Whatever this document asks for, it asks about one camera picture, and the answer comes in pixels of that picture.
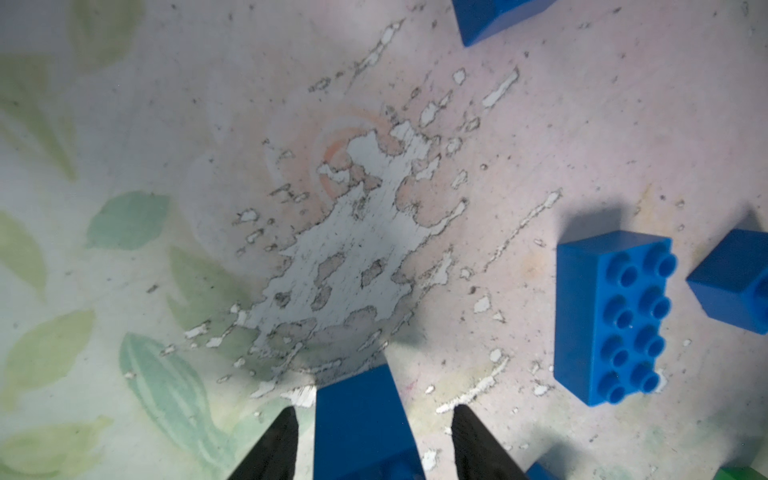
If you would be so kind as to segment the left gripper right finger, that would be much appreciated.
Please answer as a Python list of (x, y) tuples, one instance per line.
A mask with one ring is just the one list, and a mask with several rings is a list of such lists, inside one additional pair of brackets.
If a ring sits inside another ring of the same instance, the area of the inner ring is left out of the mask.
[(468, 405), (453, 410), (451, 437), (459, 480), (526, 480), (525, 472)]

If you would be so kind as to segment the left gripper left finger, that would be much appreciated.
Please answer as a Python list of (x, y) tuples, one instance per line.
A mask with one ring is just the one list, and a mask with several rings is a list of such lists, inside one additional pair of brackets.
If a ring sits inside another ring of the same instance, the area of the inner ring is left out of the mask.
[(284, 408), (228, 477), (229, 480), (292, 480), (299, 424), (293, 406)]

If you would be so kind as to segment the long blue lego brick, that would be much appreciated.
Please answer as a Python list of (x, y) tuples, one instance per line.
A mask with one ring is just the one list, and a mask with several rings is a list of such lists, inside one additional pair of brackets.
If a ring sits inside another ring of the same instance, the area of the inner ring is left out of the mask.
[(558, 245), (554, 377), (586, 405), (616, 405), (659, 386), (672, 245), (622, 230)]

